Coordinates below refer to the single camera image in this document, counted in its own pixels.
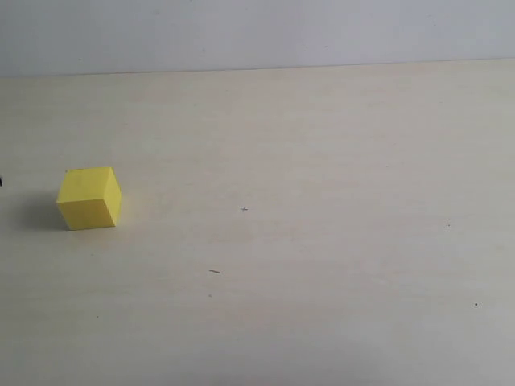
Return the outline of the yellow foam cube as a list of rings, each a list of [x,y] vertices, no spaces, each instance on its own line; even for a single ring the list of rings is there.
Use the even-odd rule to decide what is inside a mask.
[[[112,167],[67,170],[56,204],[73,231],[111,228],[119,220],[122,190]]]

